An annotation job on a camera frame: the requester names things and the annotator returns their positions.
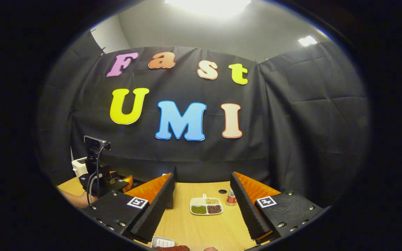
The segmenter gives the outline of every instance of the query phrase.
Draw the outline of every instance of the white device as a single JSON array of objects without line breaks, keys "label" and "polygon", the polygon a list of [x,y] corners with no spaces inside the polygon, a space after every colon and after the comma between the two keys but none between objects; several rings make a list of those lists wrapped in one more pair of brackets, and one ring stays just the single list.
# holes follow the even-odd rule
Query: white device
[{"label": "white device", "polygon": [[72,170],[75,172],[75,176],[80,177],[81,175],[88,173],[88,170],[86,170],[85,160],[86,157],[83,157],[81,159],[74,159],[71,162]]}]

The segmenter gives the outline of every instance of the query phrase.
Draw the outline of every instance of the red label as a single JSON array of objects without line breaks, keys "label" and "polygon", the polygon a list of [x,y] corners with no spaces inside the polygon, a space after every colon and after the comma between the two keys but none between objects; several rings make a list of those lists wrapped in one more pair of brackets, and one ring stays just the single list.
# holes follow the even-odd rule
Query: red label
[{"label": "red label", "polygon": [[237,202],[237,199],[236,199],[235,197],[230,197],[230,196],[228,196],[227,202],[229,202],[229,203],[236,203],[236,202]]}]

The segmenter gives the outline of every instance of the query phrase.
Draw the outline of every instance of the black fabric backdrop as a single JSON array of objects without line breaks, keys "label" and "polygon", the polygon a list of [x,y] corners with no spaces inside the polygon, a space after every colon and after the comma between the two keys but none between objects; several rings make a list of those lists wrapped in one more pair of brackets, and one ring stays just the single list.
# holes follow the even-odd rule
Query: black fabric backdrop
[{"label": "black fabric backdrop", "polygon": [[[100,56],[89,33],[79,40],[51,72],[39,102],[38,155],[54,184],[75,176],[69,149],[75,159],[86,156],[84,135],[111,142],[103,160],[114,170],[165,163],[177,167],[179,182],[228,181],[237,171],[279,190],[294,189],[320,206],[336,201],[359,171],[370,137],[368,105],[361,80],[334,44],[311,45],[256,64],[180,46]],[[83,45],[87,55],[70,56]],[[152,56],[163,51],[175,54],[176,65],[148,68]],[[131,52],[139,57],[120,76],[107,78],[115,57]],[[201,60],[217,63],[217,79],[197,75]],[[248,69],[248,84],[233,82],[228,65],[234,63]],[[133,124],[110,119],[112,91],[120,88],[130,90],[125,114],[133,106],[132,91],[150,89]],[[162,100],[174,101],[181,114],[190,103],[206,104],[205,140],[156,139]],[[222,137],[223,103],[241,106],[241,138]]]}]

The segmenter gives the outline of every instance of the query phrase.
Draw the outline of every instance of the white wall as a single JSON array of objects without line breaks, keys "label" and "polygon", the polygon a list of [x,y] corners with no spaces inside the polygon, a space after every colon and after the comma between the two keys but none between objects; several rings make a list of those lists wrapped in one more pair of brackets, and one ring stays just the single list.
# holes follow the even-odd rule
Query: white wall
[{"label": "white wall", "polygon": [[91,30],[94,30],[91,34],[100,48],[106,47],[103,50],[105,53],[131,48],[120,26],[118,15],[105,19]]}]

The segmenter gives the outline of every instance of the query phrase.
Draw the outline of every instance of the black cable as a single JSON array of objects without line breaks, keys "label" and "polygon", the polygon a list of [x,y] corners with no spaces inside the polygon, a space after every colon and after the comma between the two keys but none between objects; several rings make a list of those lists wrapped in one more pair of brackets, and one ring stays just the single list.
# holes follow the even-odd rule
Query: black cable
[{"label": "black cable", "polygon": [[89,190],[89,182],[91,181],[92,176],[95,174],[96,172],[93,172],[91,175],[89,175],[88,178],[88,185],[86,186],[86,200],[88,200],[88,205],[90,205],[91,203],[89,203],[89,194],[91,193],[91,191]]},{"label": "black cable", "polygon": [[96,164],[96,172],[97,172],[97,196],[100,198],[100,190],[99,190],[99,156],[100,153],[102,152],[103,148],[105,148],[105,145],[103,145],[100,150],[99,153],[97,154],[97,164]]}]

